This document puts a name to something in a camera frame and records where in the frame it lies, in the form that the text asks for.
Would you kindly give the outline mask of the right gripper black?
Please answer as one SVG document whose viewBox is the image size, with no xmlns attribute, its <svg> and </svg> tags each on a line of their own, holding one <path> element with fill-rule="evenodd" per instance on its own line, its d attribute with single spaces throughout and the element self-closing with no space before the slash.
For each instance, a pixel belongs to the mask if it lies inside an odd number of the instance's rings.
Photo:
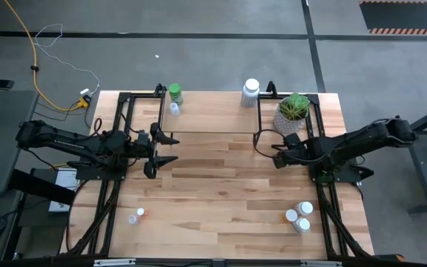
<svg viewBox="0 0 427 267">
<path fill-rule="evenodd" d="M 283 139 L 286 150 L 278 151 L 273 155 L 273 163 L 276 169 L 289 166 L 289 163 L 306 163 L 308 160 L 308 139 L 301 140 L 296 133 L 287 135 Z"/>
</svg>

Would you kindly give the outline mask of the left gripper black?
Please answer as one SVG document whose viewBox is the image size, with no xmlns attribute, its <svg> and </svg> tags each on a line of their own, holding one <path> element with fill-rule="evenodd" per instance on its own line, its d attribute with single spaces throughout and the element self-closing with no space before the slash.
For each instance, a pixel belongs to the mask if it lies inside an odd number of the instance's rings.
<svg viewBox="0 0 427 267">
<path fill-rule="evenodd" d="M 136 138 L 135 160 L 147 159 L 144 165 L 144 174 L 148 179 L 155 179 L 157 171 L 164 165 L 178 159 L 177 156 L 157 156 L 156 144 L 175 145 L 179 140 L 166 136 L 161 130 L 159 123 L 150 125 L 150 133 L 139 130 Z"/>
</svg>

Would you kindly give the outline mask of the white melatonin bottle blue label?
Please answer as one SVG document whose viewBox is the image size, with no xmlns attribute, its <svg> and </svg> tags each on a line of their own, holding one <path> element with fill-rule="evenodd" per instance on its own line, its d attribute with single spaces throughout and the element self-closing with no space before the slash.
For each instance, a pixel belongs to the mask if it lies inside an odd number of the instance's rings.
<svg viewBox="0 0 427 267">
<path fill-rule="evenodd" d="M 308 201 L 299 202 L 295 205 L 294 210 L 301 216 L 307 216 L 314 211 L 313 205 Z"/>
</svg>

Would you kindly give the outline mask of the green cap medicine bottle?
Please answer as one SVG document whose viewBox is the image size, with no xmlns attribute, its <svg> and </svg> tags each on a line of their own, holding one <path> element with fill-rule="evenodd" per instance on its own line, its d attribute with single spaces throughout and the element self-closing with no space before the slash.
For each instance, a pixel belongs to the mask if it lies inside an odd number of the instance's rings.
<svg viewBox="0 0 427 267">
<path fill-rule="evenodd" d="M 170 84 L 168 87 L 168 92 L 172 102 L 175 102 L 178 106 L 183 104 L 182 89 L 180 84 L 178 83 Z"/>
</svg>

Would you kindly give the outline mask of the large white medicine bottle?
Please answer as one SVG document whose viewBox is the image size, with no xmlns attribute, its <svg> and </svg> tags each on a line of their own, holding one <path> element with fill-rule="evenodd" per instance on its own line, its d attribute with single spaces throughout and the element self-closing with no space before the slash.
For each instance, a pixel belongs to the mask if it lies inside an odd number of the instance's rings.
<svg viewBox="0 0 427 267">
<path fill-rule="evenodd" d="M 241 106 L 244 108 L 253 108 L 256 105 L 258 95 L 259 82 L 253 78 L 247 79 L 242 89 Z"/>
</svg>

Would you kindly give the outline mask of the white triangle-patterned pot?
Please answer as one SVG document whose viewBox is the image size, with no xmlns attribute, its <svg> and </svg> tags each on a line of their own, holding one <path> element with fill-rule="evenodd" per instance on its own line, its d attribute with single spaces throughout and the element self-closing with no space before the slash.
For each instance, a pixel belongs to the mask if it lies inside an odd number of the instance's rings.
<svg viewBox="0 0 427 267">
<path fill-rule="evenodd" d="M 273 126 L 278 132 L 286 136 L 302 129 L 305 126 L 305 118 L 290 120 L 277 108 L 273 118 Z"/>
</svg>

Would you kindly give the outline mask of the green succulent plant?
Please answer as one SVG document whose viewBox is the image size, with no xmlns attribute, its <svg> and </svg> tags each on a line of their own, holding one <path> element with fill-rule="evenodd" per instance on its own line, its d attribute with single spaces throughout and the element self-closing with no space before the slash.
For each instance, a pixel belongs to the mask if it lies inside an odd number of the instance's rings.
<svg viewBox="0 0 427 267">
<path fill-rule="evenodd" d="M 310 101 L 307 96 L 292 93 L 279 104 L 279 112 L 290 121 L 304 119 L 309 112 Z"/>
</svg>

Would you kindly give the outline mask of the white box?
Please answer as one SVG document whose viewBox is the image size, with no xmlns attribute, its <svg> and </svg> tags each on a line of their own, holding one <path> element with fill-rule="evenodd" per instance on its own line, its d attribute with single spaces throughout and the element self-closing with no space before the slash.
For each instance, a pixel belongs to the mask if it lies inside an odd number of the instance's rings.
<svg viewBox="0 0 427 267">
<path fill-rule="evenodd" d="M 79 186 L 79 181 L 76 178 L 77 170 L 74 168 L 61 169 L 58 171 L 56 176 L 56 184 L 63 188 L 75 191 Z M 48 211 L 50 213 L 62 213 L 68 212 L 70 205 L 63 204 L 60 202 L 51 201 Z"/>
</svg>

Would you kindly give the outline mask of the black desk beam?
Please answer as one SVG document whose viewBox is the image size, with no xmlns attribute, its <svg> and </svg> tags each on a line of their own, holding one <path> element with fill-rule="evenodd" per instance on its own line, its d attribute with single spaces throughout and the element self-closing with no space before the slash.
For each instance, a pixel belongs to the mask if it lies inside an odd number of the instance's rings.
<svg viewBox="0 0 427 267">
<path fill-rule="evenodd" d="M 74 191 L 17 169 L 13 170 L 7 188 L 65 205 L 70 205 L 75 198 Z"/>
</svg>

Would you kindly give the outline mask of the black hazard-striped floor mat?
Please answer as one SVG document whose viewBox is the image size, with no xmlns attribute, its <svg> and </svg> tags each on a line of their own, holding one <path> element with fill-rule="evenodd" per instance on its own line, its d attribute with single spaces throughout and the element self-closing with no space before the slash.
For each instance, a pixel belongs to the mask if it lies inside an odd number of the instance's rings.
<svg viewBox="0 0 427 267">
<path fill-rule="evenodd" d="M 427 35 L 427 0 L 360 0 L 368 32 L 374 35 Z"/>
</svg>

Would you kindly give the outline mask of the wooden shelf black frame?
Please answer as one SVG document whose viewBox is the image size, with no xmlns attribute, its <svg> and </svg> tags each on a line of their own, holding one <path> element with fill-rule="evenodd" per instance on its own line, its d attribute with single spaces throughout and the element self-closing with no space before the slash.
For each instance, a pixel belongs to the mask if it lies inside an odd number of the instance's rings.
<svg viewBox="0 0 427 267">
<path fill-rule="evenodd" d="M 241 106 L 239 91 L 184 91 L 179 115 L 164 104 L 161 129 L 175 134 L 255 134 L 259 130 L 257 107 Z"/>
</svg>

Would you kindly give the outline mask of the black right rig frame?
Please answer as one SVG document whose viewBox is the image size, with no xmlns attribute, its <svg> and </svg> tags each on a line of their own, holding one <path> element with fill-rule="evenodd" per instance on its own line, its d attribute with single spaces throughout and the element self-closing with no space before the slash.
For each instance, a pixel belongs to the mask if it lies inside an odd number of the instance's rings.
<svg viewBox="0 0 427 267">
<path fill-rule="evenodd" d="M 280 132 L 272 129 L 262 129 L 261 126 L 261 110 L 260 110 L 260 100 L 261 99 L 281 99 L 287 98 L 289 94 L 292 93 L 278 93 L 276 89 L 276 85 L 273 81 L 268 83 L 266 92 L 261 93 L 257 98 L 257 106 L 258 106 L 258 119 L 259 119 L 259 132 L 254 134 L 254 144 L 259 139 L 261 132 L 264 131 L 272 131 L 277 133 L 284 138 L 285 136 Z M 317 130 L 319 136 L 325 136 L 325 126 L 322 118 L 322 110 L 320 108 L 320 98 L 318 94 L 309 94 L 307 93 L 305 96 L 308 97 L 310 104 L 314 110 L 315 118 L 317 121 Z M 308 138 L 314 137 L 314 129 L 312 124 L 311 112 L 308 112 L 308 115 L 305 117 L 305 125 Z M 272 148 L 280 151 L 279 148 L 284 147 L 284 145 L 271 145 Z M 317 198 L 318 205 L 320 211 L 320 218 L 322 223 L 322 232 L 324 235 L 325 242 L 325 251 L 326 256 L 329 261 L 340 261 L 340 259 L 354 259 L 357 257 L 371 257 L 371 255 L 362 249 L 359 243 L 353 238 L 351 233 L 348 231 L 344 223 L 342 222 L 338 194 L 336 189 L 336 182 L 345 182 L 349 183 L 353 186 L 358 186 L 357 183 L 360 184 L 362 179 L 362 174 L 373 174 L 374 172 L 367 168 L 362 168 L 361 166 L 355 164 L 356 160 L 350 159 L 346 164 L 338 167 L 334 171 L 330 173 L 326 173 L 323 171 L 318 171 L 316 168 L 308 166 L 309 173 L 311 176 L 311 181 L 315 184 L 317 190 Z M 324 192 L 324 188 L 328 188 L 329 197 L 326 196 Z M 332 243 L 332 235 L 331 235 L 331 227 L 329 223 L 329 219 L 334 224 L 334 227 L 337 231 L 337 240 L 339 244 L 340 252 L 339 254 L 333 248 Z M 348 255 L 348 250 L 351 250 L 353 257 Z"/>
</svg>

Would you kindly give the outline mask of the black rig frame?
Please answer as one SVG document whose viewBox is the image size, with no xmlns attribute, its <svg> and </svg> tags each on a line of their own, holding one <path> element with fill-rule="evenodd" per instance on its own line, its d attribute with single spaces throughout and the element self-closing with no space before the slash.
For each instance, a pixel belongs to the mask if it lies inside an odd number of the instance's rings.
<svg viewBox="0 0 427 267">
<path fill-rule="evenodd" d="M 281 99 L 287 98 L 289 94 L 292 93 L 278 93 L 276 89 L 276 85 L 273 81 L 268 83 L 266 92 L 261 93 L 257 98 L 257 106 L 258 106 L 258 119 L 259 119 L 259 132 L 254 134 L 254 144 L 259 139 L 261 132 L 264 131 L 272 131 L 277 133 L 284 138 L 285 136 L 280 132 L 272 129 L 262 129 L 261 126 L 261 110 L 260 110 L 260 100 L 261 99 Z M 307 93 L 305 96 L 308 97 L 310 104 L 314 110 L 315 118 L 317 121 L 317 130 L 319 136 L 325 136 L 325 126 L 322 118 L 322 110 L 320 108 L 320 98 L 318 94 L 309 94 Z M 308 138 L 314 137 L 314 129 L 312 124 L 311 112 L 308 112 L 308 115 L 305 117 L 305 125 Z M 271 145 L 272 148 L 280 151 L 279 148 L 284 147 L 284 145 Z M 348 231 L 344 223 L 342 222 L 338 194 L 336 189 L 336 182 L 345 182 L 349 183 L 353 186 L 358 186 L 357 183 L 360 184 L 362 179 L 362 174 L 373 174 L 374 172 L 367 168 L 362 168 L 361 166 L 355 164 L 356 160 L 350 159 L 346 164 L 338 167 L 334 171 L 330 173 L 326 173 L 323 171 L 318 171 L 316 168 L 308 166 L 309 173 L 311 176 L 311 181 L 315 184 L 317 190 L 317 198 L 318 205 L 320 211 L 320 218 L 322 223 L 322 232 L 324 235 L 325 242 L 325 251 L 326 256 L 329 261 L 340 261 L 340 259 L 354 259 L 357 257 L 371 257 L 371 255 L 362 249 L 359 243 L 353 238 L 351 233 Z M 324 188 L 328 188 L 329 197 L 326 196 L 324 192 Z M 339 244 L 340 252 L 339 254 L 333 248 L 332 243 L 332 235 L 331 235 L 331 227 L 329 223 L 329 219 L 334 224 L 334 227 L 337 231 L 337 240 Z M 348 255 L 348 250 L 351 250 L 353 257 Z"/>
<path fill-rule="evenodd" d="M 153 92 L 121 92 L 118 96 L 111 131 L 117 131 L 119 129 L 120 122 L 124 121 L 125 123 L 122 131 L 123 137 L 125 141 L 130 139 L 130 132 L 133 130 L 131 127 L 131 121 L 134 114 L 135 101 L 137 99 L 160 100 L 157 121 L 160 126 L 162 122 L 166 92 L 167 88 L 161 84 L 158 84 Z M 86 251 L 88 254 L 95 254 L 100 226 L 102 223 L 106 223 L 105 237 L 99 254 L 103 257 L 107 257 L 109 255 L 119 192 L 121 190 L 122 181 L 125 179 L 127 170 L 130 167 L 127 158 L 122 158 L 117 155 L 115 155 L 109 163 L 110 165 L 107 167 L 102 168 L 92 165 L 86 168 L 80 168 L 77 171 L 76 178 L 81 181 L 81 184 L 75 190 L 76 194 L 78 194 L 83 186 L 90 180 L 99 179 L 101 181 L 101 185 L 99 188 L 98 202 L 96 204 L 93 222 L 72 248 L 69 246 L 66 248 L 67 254 L 81 255 L 83 251 Z"/>
</svg>

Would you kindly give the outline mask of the black left rig frame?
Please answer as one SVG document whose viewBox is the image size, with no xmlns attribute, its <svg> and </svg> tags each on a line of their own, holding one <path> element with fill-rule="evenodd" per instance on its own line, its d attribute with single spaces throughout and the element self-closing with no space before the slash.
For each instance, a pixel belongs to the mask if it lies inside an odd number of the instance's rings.
<svg viewBox="0 0 427 267">
<path fill-rule="evenodd" d="M 131 121 L 134 114 L 135 101 L 137 99 L 160 100 L 157 121 L 160 126 L 162 122 L 166 92 L 167 88 L 161 84 L 158 84 L 153 92 L 121 92 L 118 96 L 111 131 L 117 131 L 119 129 L 120 122 L 124 121 L 125 123 L 122 131 L 123 137 L 125 141 L 130 139 L 130 132 L 133 130 L 131 127 Z M 117 155 L 115 155 L 109 163 L 110 165 L 107 167 L 102 168 L 92 165 L 86 168 L 80 168 L 77 171 L 76 178 L 81 181 L 81 184 L 75 190 L 76 194 L 78 194 L 83 186 L 90 180 L 99 179 L 101 181 L 101 185 L 99 188 L 98 202 L 96 204 L 93 222 L 72 248 L 69 246 L 66 248 L 67 254 L 81 255 L 83 251 L 86 251 L 88 254 L 95 254 L 100 226 L 102 223 L 106 223 L 105 237 L 99 254 L 103 257 L 107 257 L 109 255 L 119 192 L 121 190 L 122 181 L 125 179 L 127 170 L 130 167 L 127 158 L 122 158 Z"/>
</svg>

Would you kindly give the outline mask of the silver rail bracket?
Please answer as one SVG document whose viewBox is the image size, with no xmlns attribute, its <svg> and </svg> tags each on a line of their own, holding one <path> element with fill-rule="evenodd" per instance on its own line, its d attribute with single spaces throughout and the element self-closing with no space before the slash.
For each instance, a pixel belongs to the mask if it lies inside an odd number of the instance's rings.
<svg viewBox="0 0 427 267">
<path fill-rule="evenodd" d="M 327 260 L 301 260 L 300 267 L 343 267 L 341 262 Z"/>
<path fill-rule="evenodd" d="M 136 265 L 136 260 L 127 258 L 127 259 L 102 259 L 95 260 L 93 262 L 93 267 L 134 267 Z"/>
</svg>

